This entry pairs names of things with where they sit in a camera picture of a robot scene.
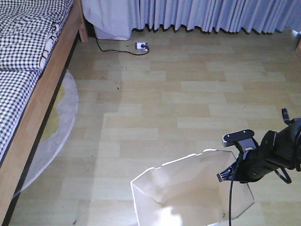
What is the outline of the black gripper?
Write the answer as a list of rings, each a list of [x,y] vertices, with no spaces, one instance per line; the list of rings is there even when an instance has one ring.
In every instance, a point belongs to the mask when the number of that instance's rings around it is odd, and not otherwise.
[[[292,182],[286,169],[301,170],[301,133],[269,130],[261,144],[247,155],[242,155],[228,168],[217,174],[219,182],[238,181],[242,184],[257,182],[268,173],[275,172],[285,183]]]

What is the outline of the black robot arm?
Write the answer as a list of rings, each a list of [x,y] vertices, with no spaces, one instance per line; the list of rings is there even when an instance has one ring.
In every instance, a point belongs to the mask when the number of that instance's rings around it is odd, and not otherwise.
[[[291,120],[285,108],[282,117],[287,127],[280,132],[269,130],[260,144],[250,129],[222,136],[223,146],[234,145],[239,155],[233,164],[217,174],[220,182],[257,182],[266,174],[275,172],[287,184],[291,183],[286,170],[301,170],[301,120]]]

